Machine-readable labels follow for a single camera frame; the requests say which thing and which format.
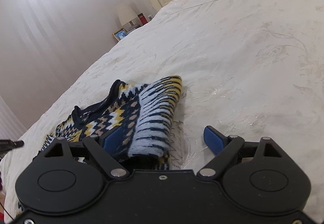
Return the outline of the navy yellow patterned knit sweater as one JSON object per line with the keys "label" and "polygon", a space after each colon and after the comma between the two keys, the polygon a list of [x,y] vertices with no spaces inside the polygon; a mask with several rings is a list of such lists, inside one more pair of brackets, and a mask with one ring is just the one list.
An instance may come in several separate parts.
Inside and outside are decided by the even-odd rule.
{"label": "navy yellow patterned knit sweater", "polygon": [[169,168],[170,131],[182,90],[180,76],[151,84],[116,80],[106,98],[85,109],[76,106],[45,137],[15,185],[18,211],[57,214],[75,211],[96,199],[105,180],[82,140],[120,126],[114,159],[127,170]]}

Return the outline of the cream bedspread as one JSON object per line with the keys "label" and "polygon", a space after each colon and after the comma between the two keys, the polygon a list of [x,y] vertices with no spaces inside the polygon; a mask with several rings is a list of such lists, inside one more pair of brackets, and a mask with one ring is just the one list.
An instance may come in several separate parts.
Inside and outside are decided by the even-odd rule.
{"label": "cream bedspread", "polygon": [[93,63],[1,162],[5,221],[19,213],[14,186],[46,136],[74,106],[101,101],[115,80],[182,78],[171,131],[172,168],[212,158],[203,129],[274,139],[305,171],[305,213],[323,220],[323,0],[173,0]]}

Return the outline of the gold framed photo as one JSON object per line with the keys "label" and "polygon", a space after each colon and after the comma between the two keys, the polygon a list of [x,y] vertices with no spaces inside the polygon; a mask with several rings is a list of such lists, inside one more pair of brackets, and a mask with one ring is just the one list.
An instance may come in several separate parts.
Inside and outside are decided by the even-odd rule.
{"label": "gold framed photo", "polygon": [[113,36],[117,39],[117,41],[121,41],[123,38],[125,38],[128,35],[128,32],[122,28],[113,33]]}

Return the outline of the cream table lamp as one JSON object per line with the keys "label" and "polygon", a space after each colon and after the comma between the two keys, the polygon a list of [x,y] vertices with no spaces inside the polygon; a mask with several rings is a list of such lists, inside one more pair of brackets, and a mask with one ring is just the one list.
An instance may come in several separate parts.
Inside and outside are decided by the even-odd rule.
{"label": "cream table lamp", "polygon": [[138,24],[134,24],[133,22],[138,18],[138,16],[128,4],[119,4],[116,7],[116,12],[121,26],[129,25],[129,31],[139,27]]}

